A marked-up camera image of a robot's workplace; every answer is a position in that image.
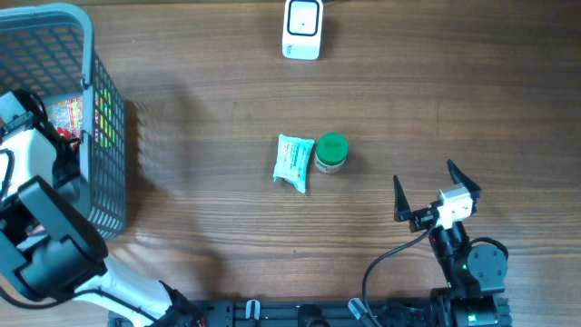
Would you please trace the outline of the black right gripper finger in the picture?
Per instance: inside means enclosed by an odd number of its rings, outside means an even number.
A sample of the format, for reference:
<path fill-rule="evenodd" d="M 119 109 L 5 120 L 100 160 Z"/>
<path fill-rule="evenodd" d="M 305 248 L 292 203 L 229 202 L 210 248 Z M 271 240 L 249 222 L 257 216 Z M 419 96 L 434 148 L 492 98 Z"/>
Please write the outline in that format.
<path fill-rule="evenodd" d="M 454 184 L 462 184 L 464 187 L 468 189 L 470 196 L 472 198 L 479 198 L 481 195 L 481 188 L 477 185 L 474 181 L 472 181 L 469 177 L 467 177 L 461 170 L 454 164 L 451 159 L 447 160 L 448 171 L 450 177 Z"/>
<path fill-rule="evenodd" d="M 404 190 L 402 188 L 402 185 L 399 181 L 399 178 L 396 175 L 393 176 L 393 183 L 395 195 L 394 221 L 395 222 L 408 221 L 411 218 L 411 210 Z"/>

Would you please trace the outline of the green lid jar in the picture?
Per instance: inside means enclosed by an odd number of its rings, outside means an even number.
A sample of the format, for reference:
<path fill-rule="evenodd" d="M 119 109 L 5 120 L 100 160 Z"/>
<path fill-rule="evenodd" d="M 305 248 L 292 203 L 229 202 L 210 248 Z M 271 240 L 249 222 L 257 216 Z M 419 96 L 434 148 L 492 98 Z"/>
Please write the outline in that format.
<path fill-rule="evenodd" d="M 323 173 L 336 173 L 349 153 L 347 139 L 338 133 L 324 134 L 316 144 L 315 165 Z"/>

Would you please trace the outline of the mint toilet wipes pack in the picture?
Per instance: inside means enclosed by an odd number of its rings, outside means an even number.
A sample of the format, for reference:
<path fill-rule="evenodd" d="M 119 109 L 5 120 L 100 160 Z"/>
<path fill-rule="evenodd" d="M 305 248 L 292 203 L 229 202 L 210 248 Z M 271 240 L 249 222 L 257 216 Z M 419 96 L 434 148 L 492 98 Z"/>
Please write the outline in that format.
<path fill-rule="evenodd" d="M 307 170 L 314 140 L 280 134 L 273 181 L 284 179 L 300 193 L 306 193 Z"/>

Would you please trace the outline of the colourful candy bag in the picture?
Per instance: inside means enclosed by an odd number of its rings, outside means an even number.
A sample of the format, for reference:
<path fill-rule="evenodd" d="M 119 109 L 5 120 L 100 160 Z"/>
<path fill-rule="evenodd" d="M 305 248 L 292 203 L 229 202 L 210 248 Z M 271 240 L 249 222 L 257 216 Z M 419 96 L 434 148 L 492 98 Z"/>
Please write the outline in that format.
<path fill-rule="evenodd" d="M 49 122 L 67 140 L 79 138 L 83 128 L 83 98 L 72 97 L 47 108 Z"/>

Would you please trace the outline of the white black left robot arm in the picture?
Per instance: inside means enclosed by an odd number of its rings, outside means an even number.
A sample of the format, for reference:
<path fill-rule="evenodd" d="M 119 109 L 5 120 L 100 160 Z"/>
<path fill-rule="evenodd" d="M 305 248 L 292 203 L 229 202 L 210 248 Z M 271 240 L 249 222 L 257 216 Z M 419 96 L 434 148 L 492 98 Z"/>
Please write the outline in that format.
<path fill-rule="evenodd" d="M 13 306 L 43 310 L 90 302 L 134 326 L 199 326 L 200 311 L 164 282 L 109 257 L 103 237 L 58 191 L 77 174 L 78 151 L 26 90 L 1 96 L 1 273 L 22 295 Z"/>

